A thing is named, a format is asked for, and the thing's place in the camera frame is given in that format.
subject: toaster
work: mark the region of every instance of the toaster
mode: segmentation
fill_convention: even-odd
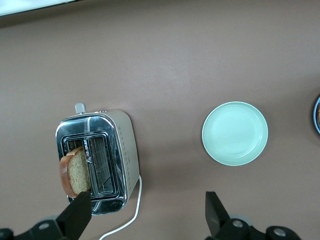
[[[64,119],[56,129],[59,160],[83,147],[90,177],[91,214],[121,210],[139,179],[136,141],[129,116],[120,110],[87,113],[84,103],[77,115]],[[74,199],[67,196],[71,203]]]

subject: white bright panel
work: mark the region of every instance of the white bright panel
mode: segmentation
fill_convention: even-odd
[[[0,16],[66,4],[75,0],[0,0]]]

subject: toaster knob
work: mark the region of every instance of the toaster knob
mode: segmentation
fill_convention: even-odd
[[[76,103],[74,107],[77,114],[84,114],[87,112],[86,105],[83,102]]]

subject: bread slice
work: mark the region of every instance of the bread slice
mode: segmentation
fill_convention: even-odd
[[[63,189],[70,198],[91,189],[86,154],[82,146],[61,158],[60,178]]]

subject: mint green plate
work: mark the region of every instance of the mint green plate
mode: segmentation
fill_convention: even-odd
[[[217,162],[240,166],[256,159],[268,140],[265,117],[254,106],[240,101],[214,109],[202,128],[202,142]]]

